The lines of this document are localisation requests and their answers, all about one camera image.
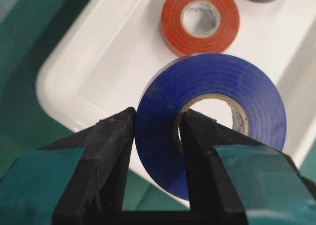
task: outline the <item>blue tape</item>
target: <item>blue tape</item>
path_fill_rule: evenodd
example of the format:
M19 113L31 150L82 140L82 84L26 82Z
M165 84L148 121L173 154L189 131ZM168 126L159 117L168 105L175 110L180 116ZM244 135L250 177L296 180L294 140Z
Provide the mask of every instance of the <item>blue tape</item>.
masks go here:
M180 109L202 94L235 100L248 119L248 136L282 151L286 118L270 79L253 64L225 54L201 54L171 63L149 85L138 106L135 142L152 179L188 200L184 160L174 146L173 126Z

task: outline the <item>green mat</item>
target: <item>green mat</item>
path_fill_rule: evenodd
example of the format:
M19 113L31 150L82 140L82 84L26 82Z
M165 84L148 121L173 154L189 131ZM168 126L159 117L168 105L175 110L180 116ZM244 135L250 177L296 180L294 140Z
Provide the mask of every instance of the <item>green mat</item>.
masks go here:
M316 142L314 143L311 150L309 151L300 170L303 176L307 177L308 179L314 182L316 182L315 166L316 166Z
M0 178L26 151L72 134L39 106L35 82L41 65L88 1L0 0L0 13L5 14L0 20ZM11 6L3 10L6 2ZM129 171L124 209L187 208Z

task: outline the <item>red electrical tape roll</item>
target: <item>red electrical tape roll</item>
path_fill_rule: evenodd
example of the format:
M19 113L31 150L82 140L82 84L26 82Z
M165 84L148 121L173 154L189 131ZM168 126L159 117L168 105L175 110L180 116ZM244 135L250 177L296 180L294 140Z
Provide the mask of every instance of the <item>red electrical tape roll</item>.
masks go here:
M206 11L212 13L211 9L216 10L220 16L217 19L216 30L205 37L189 34L183 25L184 9L188 9L188 6L196 2L200 2L201 5L209 4ZM161 12L160 25L166 44L178 56L193 53L220 53L234 41L237 35L239 13L233 0L166 0Z

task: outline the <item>tape core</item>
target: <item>tape core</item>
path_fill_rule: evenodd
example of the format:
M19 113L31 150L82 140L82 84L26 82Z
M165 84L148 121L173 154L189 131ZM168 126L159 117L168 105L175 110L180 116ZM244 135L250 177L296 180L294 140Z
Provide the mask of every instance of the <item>tape core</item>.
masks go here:
M173 139L174 139L174 145L178 149L178 151L183 155L183 149L182 149L182 144L179 139L179 125L182 119L183 113L185 113L193 104L200 102L204 99L219 99L228 104L232 110L232 116L233 116L233 126L232 129L242 133L246 136L248 136L248 118L246 116L245 111L243 108L232 98L227 97L223 94L218 94L218 93L208 93L208 94L203 94L200 96L197 96L190 101L188 101L178 112L176 116L176 120L173 125Z

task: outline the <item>teal tape strip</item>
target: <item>teal tape strip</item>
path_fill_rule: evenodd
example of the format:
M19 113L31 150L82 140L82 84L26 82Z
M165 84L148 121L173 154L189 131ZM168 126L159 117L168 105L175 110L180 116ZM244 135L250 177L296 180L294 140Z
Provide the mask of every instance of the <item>teal tape strip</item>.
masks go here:
M268 146L215 146L250 225L315 224L316 203L282 154Z
M0 220L6 225L49 225L84 149L31 150L0 182Z

